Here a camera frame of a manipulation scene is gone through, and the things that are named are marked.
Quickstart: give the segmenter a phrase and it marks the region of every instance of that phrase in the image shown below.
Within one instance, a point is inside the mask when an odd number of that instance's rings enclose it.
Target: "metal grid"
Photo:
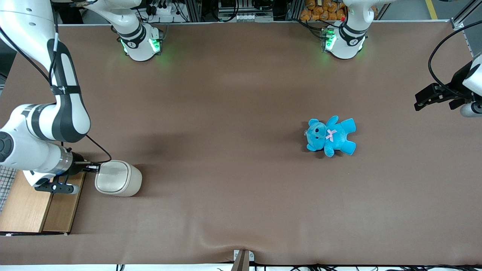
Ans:
[[[0,165],[0,213],[5,206],[16,173],[13,168]]]

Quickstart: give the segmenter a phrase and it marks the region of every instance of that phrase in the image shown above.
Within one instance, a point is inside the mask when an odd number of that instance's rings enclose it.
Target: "table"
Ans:
[[[374,23],[347,61],[298,24],[171,26],[162,55],[141,63],[109,27],[60,30],[90,135],[143,184],[121,198],[87,176],[72,234],[1,238],[2,264],[223,262],[234,249],[265,264],[480,262],[481,120],[413,108],[450,23]],[[456,36],[433,67],[448,81],[469,60]],[[0,120],[52,100],[17,58]],[[335,114],[357,123],[354,155],[306,152],[306,122]],[[67,145],[104,159],[87,139]]]

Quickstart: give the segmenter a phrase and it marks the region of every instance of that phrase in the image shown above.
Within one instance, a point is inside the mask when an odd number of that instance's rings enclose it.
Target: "blue teddy bear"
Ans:
[[[325,149],[325,154],[332,157],[335,150],[352,155],[357,145],[355,142],[347,140],[347,135],[357,130],[355,121],[348,119],[338,124],[338,116],[332,116],[326,125],[317,119],[309,120],[309,128],[306,131],[310,151]]]

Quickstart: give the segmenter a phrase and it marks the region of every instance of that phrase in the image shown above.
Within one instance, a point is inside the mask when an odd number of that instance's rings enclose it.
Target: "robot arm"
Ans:
[[[354,57],[362,49],[365,34],[372,24],[375,13],[372,6],[387,4],[395,0],[343,0],[348,7],[344,22],[329,26],[329,35],[324,42],[324,48],[341,59]]]
[[[0,129],[0,164],[24,170],[28,182],[37,187],[82,159],[49,141],[79,141],[89,132],[90,118],[70,53],[55,32],[50,1],[0,1],[0,28],[0,38],[10,47],[46,70],[54,63],[51,91],[55,103],[20,105]]]
[[[432,83],[415,95],[415,110],[420,111],[425,106],[451,100],[450,109],[461,106],[460,114],[464,117],[482,117],[482,55],[477,55],[472,61],[457,71],[452,80],[441,86]]]
[[[124,51],[135,61],[149,60],[160,54],[162,32],[141,23],[131,8],[141,0],[73,0],[75,5],[92,10],[110,22],[121,38]]]

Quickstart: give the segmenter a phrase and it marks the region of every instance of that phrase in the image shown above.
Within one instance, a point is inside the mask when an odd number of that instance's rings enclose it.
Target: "wooden platform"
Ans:
[[[71,176],[70,184],[82,188],[85,173]],[[70,232],[80,192],[76,195],[36,191],[22,171],[15,175],[7,201],[0,214],[2,233]]]

